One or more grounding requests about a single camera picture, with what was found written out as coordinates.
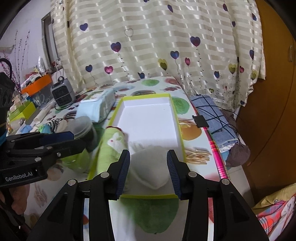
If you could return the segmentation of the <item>person's left hand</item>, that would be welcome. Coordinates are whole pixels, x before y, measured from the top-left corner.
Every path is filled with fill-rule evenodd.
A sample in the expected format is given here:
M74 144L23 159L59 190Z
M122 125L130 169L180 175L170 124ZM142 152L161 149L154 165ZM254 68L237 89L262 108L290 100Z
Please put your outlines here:
M13 199L13 202L8 201L8 195L1 192L1 201L6 207L11 207L17 215L24 214L27 208L27 199L30 192L30 185L18 186L9 189L9 193Z

